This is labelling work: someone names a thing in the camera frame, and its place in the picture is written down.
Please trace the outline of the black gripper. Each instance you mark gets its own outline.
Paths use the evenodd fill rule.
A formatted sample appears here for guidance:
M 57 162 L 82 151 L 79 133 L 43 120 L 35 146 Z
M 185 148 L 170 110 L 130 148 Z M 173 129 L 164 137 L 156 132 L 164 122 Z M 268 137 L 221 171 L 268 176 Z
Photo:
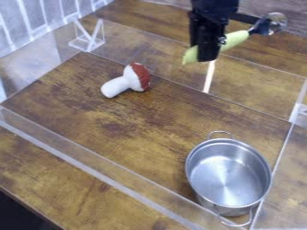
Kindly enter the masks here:
M 190 47 L 197 45 L 198 62 L 217 58 L 220 47 L 225 44 L 229 16 L 237 12 L 238 2 L 240 0 L 190 0 L 189 43 Z

